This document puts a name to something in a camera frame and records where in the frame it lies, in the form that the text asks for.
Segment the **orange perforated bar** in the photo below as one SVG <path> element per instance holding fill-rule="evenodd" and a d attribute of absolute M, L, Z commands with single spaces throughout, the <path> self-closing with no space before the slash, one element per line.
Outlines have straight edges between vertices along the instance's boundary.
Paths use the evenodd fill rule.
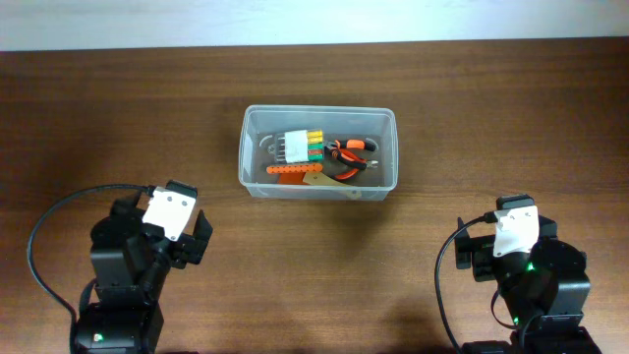
<path fill-rule="evenodd" d="M 265 169 L 267 174 L 317 173 L 322 170 L 323 165 L 316 162 L 269 165 Z"/>

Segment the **clear plastic container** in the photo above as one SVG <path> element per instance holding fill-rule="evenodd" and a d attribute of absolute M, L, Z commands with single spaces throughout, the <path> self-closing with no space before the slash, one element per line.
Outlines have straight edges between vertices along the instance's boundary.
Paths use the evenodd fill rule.
<path fill-rule="evenodd" d="M 240 139 L 239 180 L 270 199 L 382 201 L 398 181 L 392 110 L 252 105 Z"/>

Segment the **orange scraper wooden handle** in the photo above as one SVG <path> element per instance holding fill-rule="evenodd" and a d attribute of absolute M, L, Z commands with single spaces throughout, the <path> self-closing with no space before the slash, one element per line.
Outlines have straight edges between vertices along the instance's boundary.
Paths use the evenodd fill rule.
<path fill-rule="evenodd" d="M 362 193 L 358 190 L 349 190 L 349 185 L 338 182 L 322 172 L 283 173 L 277 180 L 281 185 L 310 185 L 318 187 L 335 187 L 341 195 L 350 200 L 358 200 Z"/>

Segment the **clear pack of coloured bits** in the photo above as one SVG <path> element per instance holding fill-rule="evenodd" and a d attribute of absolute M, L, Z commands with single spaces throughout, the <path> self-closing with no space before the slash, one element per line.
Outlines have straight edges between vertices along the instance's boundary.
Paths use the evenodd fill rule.
<path fill-rule="evenodd" d="M 297 130 L 274 136 L 268 152 L 280 164 L 320 162 L 324 159 L 323 130 Z"/>

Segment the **orange black needle-nose pliers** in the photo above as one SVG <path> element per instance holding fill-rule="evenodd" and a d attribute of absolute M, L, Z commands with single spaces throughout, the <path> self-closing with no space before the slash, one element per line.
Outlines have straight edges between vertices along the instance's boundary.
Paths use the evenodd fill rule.
<path fill-rule="evenodd" d="M 374 142 L 366 141 L 366 140 L 335 140 L 329 142 L 327 146 L 330 149 L 362 149 L 367 151 L 376 151 L 377 145 Z"/>

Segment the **small red cutting pliers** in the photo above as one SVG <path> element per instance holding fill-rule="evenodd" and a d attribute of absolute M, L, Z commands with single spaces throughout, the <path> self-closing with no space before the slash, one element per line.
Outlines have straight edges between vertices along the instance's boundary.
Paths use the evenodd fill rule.
<path fill-rule="evenodd" d="M 345 172 L 332 176 L 334 180 L 339 182 L 349 181 L 359 172 L 367 169 L 375 169 L 378 166 L 377 160 L 365 160 L 344 148 L 328 148 L 326 154 L 347 167 Z"/>

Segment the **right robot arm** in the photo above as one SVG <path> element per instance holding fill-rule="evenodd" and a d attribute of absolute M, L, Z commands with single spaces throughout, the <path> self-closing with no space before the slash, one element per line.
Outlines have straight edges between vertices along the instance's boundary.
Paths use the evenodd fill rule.
<path fill-rule="evenodd" d="M 473 341 L 464 353 L 593 354 L 600 349 L 581 320 L 591 290 L 587 255 L 558 239 L 555 221 L 539 214 L 532 197 L 500 197 L 483 216 L 492 235 L 472 238 L 462 220 L 455 262 L 477 282 L 494 281 L 491 305 L 502 299 L 511 322 L 509 341 Z"/>

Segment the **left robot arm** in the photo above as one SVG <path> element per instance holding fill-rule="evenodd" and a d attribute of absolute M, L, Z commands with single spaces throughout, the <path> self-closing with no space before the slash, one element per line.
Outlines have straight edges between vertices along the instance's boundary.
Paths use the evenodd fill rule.
<path fill-rule="evenodd" d="M 73 333 L 78 353 L 153 353 L 164 319 L 159 297 L 171 269 L 198 265 L 213 229 L 203 211 L 191 234 L 185 228 L 198 189 L 171 180 L 116 200 L 91 232 L 95 273 L 84 289 Z"/>

